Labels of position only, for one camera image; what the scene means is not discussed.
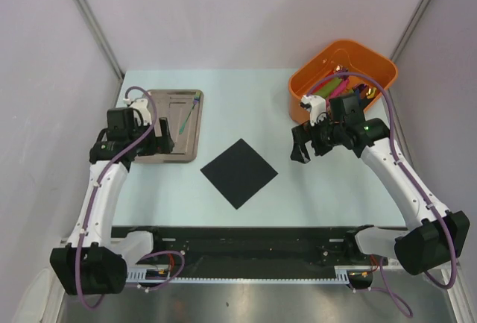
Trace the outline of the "iridescent rainbow fork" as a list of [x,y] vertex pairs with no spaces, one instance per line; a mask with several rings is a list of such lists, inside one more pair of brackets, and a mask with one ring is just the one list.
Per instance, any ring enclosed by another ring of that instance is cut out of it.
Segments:
[[187,122],[188,122],[188,120],[189,120],[189,118],[190,118],[190,116],[191,116],[193,110],[195,109],[195,107],[197,106],[197,104],[198,104],[199,101],[200,101],[200,97],[201,97],[200,92],[199,92],[199,91],[196,91],[196,92],[195,92],[195,96],[194,96],[193,101],[192,101],[192,107],[190,108],[190,111],[189,111],[189,113],[187,114],[187,117],[185,118],[184,122],[183,122],[182,125],[180,126],[179,135],[181,135],[181,134],[184,132],[184,130],[185,130],[185,128],[186,128],[186,125],[187,125]]

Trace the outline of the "black paper napkin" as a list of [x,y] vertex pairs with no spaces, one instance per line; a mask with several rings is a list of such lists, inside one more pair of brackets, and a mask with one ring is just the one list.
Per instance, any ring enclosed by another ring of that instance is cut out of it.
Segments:
[[243,139],[239,139],[200,171],[236,210],[278,175]]

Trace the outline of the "silver metal tray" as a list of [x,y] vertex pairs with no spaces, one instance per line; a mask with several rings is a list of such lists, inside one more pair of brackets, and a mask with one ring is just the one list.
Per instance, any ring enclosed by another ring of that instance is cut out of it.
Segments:
[[[180,126],[192,107],[196,91],[201,94],[200,101],[193,110],[184,132],[179,135]],[[200,90],[148,90],[148,93],[155,102],[158,117],[165,117],[168,120],[174,149],[170,154],[137,157],[136,162],[142,164],[192,162],[198,151],[203,92]]]

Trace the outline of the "green rolled napkin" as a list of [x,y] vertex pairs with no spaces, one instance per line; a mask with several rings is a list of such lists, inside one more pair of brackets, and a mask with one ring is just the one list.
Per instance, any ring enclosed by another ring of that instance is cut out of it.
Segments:
[[328,98],[330,94],[340,85],[342,82],[341,78],[333,78],[327,81],[325,84],[322,84],[313,95],[318,95],[322,98]]

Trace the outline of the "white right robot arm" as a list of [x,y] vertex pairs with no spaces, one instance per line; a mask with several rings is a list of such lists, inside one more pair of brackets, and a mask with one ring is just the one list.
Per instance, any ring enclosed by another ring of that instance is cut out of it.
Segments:
[[451,212],[417,177],[397,151],[389,127],[380,119],[366,119],[355,95],[325,101],[305,95],[300,101],[309,120],[292,129],[291,159],[308,163],[310,145],[317,156],[336,146],[351,150],[379,178],[405,221],[406,231],[364,226],[352,232],[344,256],[352,264],[371,254],[393,258],[410,275],[420,275],[458,258],[470,220],[463,211]]

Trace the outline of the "orange plastic bin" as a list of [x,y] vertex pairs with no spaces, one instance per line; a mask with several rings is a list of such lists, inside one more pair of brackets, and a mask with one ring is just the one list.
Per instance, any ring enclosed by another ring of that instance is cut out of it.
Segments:
[[398,77],[398,69],[391,60],[361,43],[337,40],[291,76],[288,82],[288,112],[293,121],[301,124],[309,120],[309,112],[300,106],[302,97],[309,93],[325,99],[348,93],[356,94],[365,109],[370,108],[381,96],[368,80],[354,76],[329,79],[324,84],[318,84],[318,81],[338,70],[367,75],[385,90]]

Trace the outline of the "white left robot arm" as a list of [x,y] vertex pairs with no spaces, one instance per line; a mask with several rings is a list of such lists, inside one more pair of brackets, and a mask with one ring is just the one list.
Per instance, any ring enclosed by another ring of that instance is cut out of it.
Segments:
[[144,258],[160,261],[164,244],[147,231],[129,233],[113,245],[113,217],[121,188],[137,157],[169,154],[174,147],[168,120],[149,105],[107,111],[107,126],[89,151],[89,180],[77,223],[50,264],[69,295],[120,293],[127,268]]

